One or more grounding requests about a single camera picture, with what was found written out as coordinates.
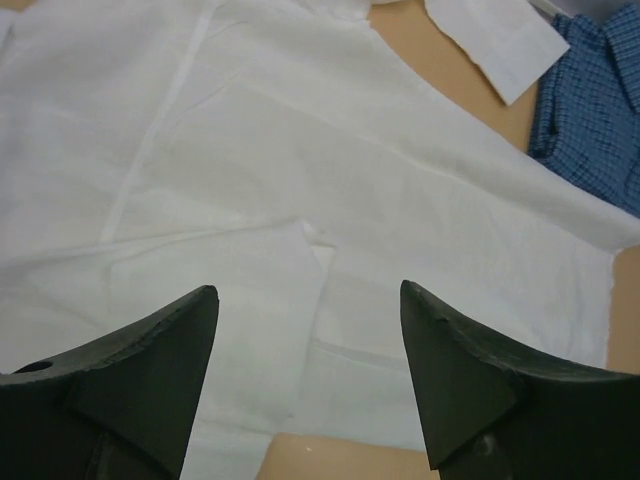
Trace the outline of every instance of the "seam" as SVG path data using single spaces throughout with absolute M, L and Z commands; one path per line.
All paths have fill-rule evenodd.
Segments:
M 169 86 L 169 90 L 167 91 L 164 101 L 160 105 L 155 117 L 142 137 L 142 141 L 140 142 L 140 145 L 133 157 L 133 161 L 131 162 L 131 167 L 129 167 L 129 171 L 125 175 L 122 185 L 120 186 L 120 190 L 116 195 L 116 199 L 111 206 L 109 214 L 107 215 L 107 220 L 98 241 L 99 244 L 110 243 L 114 240 L 134 182 L 142 170 L 144 160 L 151 151 L 155 137 L 158 135 L 158 132 L 162 127 L 162 121 L 182 90 L 182 86 L 185 83 L 187 75 L 191 71 L 195 57 L 200 50 L 200 46 L 206 37 L 207 31 L 209 30 L 209 25 L 211 24 L 213 15 L 220 6 L 221 4 L 218 0 L 210 0 L 203 6 L 200 18 L 198 19 L 196 27 L 191 35 L 186 54 L 171 80 L 171 85 Z

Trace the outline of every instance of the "white cloth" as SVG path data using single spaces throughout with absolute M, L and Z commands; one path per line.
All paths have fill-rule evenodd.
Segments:
M 300 223 L 14 264 L 0 269 L 0 366 L 14 371 L 215 285 L 218 326 L 182 478 L 253 478 L 293 413 L 325 278 Z
M 527 0 L 425 0 L 425 5 L 507 105 L 569 49 Z
M 4 44 L 7 35 L 9 35 L 16 15 L 18 15 L 18 12 L 15 10 L 0 8 L 0 45 Z
M 405 278 L 518 340 L 603 366 L 614 253 L 638 242 L 640 222 L 445 99 L 365 15 L 361 2 L 321 0 L 36 5 L 0 62 L 0 258 L 304 218 L 330 264 L 285 425 L 306 433 L 423 448 L 408 427 Z M 161 269 L 154 258 L 145 268 Z M 85 328 L 49 311 L 62 331 Z M 0 325 L 16 344 L 31 335 Z M 286 340 L 307 348 L 300 338 Z M 18 353 L 2 363 L 34 360 Z M 280 365 L 288 378 L 302 366 Z M 288 392 L 279 411 L 297 398 Z M 313 408 L 326 392 L 330 409 Z M 369 393 L 379 403 L 360 414 Z M 232 471 L 242 445 L 265 440 L 233 420 L 233 448 L 200 426 L 192 444 Z M 207 465 L 189 461 L 185 478 Z
M 530 0 L 530 2 L 550 15 L 583 14 L 600 23 L 606 22 L 626 3 L 636 3 L 640 6 L 639 0 Z

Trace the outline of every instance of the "beige table surface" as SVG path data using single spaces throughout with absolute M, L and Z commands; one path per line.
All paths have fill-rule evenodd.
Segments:
M 0 0 L 22 10 L 33 0 Z M 427 17 L 421 0 L 375 6 L 370 21 L 420 76 L 476 118 L 525 150 L 536 86 L 507 108 L 467 56 Z M 615 264 L 609 339 L 610 369 L 640 373 L 640 247 L 622 252 Z M 278 435 L 260 480 L 437 479 L 425 455 L 344 440 Z

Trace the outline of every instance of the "blue checkered shirt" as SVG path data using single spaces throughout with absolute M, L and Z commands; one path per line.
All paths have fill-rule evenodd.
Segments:
M 640 217 L 640 12 L 553 26 L 571 49 L 540 80 L 529 155 Z

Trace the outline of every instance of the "screw hole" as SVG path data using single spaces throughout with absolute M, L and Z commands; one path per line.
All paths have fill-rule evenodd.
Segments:
M 27 365 L 26 367 L 22 367 L 20 370 L 18 370 L 15 373 L 39 372 L 40 370 L 46 370 L 51 365 L 53 365 L 53 363 L 51 362 L 34 362 Z
M 475 445 L 473 446 L 473 451 L 476 455 L 481 457 L 487 457 L 491 455 L 497 446 L 497 440 L 493 435 L 487 434 L 480 437 Z

